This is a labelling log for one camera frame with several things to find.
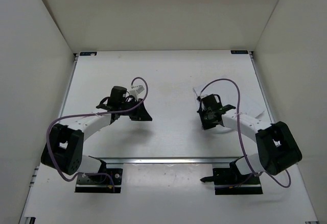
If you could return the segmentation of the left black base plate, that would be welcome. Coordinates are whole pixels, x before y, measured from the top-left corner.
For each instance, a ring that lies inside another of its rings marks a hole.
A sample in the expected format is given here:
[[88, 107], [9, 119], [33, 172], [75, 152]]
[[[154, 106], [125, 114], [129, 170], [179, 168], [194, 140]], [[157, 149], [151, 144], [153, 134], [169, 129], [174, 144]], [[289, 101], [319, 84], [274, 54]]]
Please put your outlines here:
[[78, 176], [76, 180], [75, 193], [121, 193], [123, 179], [123, 164], [105, 164], [101, 166], [100, 173], [107, 176]]

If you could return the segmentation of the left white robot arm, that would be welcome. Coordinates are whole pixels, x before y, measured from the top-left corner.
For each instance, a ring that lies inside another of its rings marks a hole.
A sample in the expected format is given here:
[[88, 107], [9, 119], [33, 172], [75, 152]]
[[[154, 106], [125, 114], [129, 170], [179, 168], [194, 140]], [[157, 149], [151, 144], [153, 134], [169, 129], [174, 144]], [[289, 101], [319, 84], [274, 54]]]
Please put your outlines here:
[[131, 121], [152, 121], [144, 106], [146, 99], [139, 97], [142, 92], [149, 92], [148, 85], [132, 85], [130, 89], [114, 86], [110, 96], [103, 98], [91, 113], [72, 115], [76, 121], [70, 125], [61, 124], [62, 118], [54, 120], [46, 132], [41, 163], [56, 169], [67, 182], [78, 175], [98, 183], [112, 181], [104, 161], [83, 154], [84, 142], [121, 116], [128, 116]]

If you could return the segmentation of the left blue corner label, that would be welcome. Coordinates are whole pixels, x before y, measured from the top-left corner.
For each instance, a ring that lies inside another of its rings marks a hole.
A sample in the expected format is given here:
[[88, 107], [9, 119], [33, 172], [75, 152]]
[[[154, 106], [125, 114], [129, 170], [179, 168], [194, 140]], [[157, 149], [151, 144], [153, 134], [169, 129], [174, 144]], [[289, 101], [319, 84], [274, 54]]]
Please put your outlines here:
[[97, 52], [80, 52], [79, 56], [96, 56]]

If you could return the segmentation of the white skirt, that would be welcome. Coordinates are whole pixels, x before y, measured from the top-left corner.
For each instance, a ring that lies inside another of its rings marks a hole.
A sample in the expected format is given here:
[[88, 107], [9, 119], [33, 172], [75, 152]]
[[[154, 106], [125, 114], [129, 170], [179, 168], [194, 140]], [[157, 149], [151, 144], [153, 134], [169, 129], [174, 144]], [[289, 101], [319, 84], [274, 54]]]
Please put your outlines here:
[[[210, 94], [217, 94], [220, 96], [220, 101], [223, 106], [225, 105], [232, 105], [234, 107], [237, 106], [238, 103], [238, 94], [235, 86], [231, 83], [224, 83], [221, 84], [212, 84], [208, 86], [202, 93], [201, 96], [207, 96]], [[251, 117], [259, 117], [265, 109], [263, 106], [255, 102], [249, 96], [245, 94], [241, 94], [240, 99], [240, 112], [247, 114]]]

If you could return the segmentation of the blue corner label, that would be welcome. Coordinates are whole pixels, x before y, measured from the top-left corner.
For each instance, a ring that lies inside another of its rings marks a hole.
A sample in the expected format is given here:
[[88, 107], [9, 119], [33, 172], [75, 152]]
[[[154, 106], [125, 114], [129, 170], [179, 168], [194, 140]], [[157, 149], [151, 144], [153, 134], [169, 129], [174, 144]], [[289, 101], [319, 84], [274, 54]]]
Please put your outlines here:
[[79, 56], [96, 56], [97, 52], [80, 52]]
[[230, 51], [232, 55], [247, 55], [247, 50], [231, 50]]

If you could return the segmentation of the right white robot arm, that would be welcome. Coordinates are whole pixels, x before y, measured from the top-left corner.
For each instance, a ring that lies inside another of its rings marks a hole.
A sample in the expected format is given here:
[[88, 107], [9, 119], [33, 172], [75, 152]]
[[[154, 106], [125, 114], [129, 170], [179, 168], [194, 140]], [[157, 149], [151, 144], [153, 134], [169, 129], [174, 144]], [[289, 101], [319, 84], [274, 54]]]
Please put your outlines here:
[[229, 178], [242, 183], [247, 175], [265, 172], [276, 176], [302, 160], [302, 153], [286, 123], [264, 122], [237, 111], [233, 105], [222, 105], [215, 94], [197, 98], [198, 114], [204, 130], [222, 126], [238, 132], [241, 149], [245, 149], [242, 136], [256, 143], [257, 153], [244, 154], [230, 162]]

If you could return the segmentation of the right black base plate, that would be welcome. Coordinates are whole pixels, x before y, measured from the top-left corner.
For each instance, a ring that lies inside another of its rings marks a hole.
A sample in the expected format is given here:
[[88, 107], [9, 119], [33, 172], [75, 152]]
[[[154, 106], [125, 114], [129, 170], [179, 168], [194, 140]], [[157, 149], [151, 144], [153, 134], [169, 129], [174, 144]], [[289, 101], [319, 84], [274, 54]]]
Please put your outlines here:
[[234, 162], [229, 167], [213, 168], [213, 175], [200, 179], [213, 183], [215, 195], [260, 195], [263, 194], [260, 178], [253, 173], [242, 175]]

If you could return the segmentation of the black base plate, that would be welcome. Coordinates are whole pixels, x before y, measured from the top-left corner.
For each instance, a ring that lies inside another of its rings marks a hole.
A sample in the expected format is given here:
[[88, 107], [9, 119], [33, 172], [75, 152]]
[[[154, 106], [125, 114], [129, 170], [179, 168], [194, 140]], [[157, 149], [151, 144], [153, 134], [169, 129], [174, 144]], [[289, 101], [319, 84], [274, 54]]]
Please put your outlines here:
[[213, 175], [200, 179], [213, 183], [215, 195], [260, 195], [263, 194], [260, 178], [253, 173], [242, 175], [234, 162], [229, 167], [213, 168]]
[[101, 166], [100, 173], [107, 176], [78, 176], [76, 180], [75, 193], [121, 193], [123, 179], [123, 164], [105, 164]]

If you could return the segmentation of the right blue corner label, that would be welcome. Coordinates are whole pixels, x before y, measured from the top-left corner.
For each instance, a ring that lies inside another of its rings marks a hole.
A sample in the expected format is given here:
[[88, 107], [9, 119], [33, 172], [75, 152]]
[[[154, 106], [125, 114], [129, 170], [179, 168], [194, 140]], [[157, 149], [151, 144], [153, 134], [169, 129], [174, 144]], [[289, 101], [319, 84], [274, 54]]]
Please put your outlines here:
[[232, 55], [247, 55], [247, 50], [231, 50], [230, 51]]

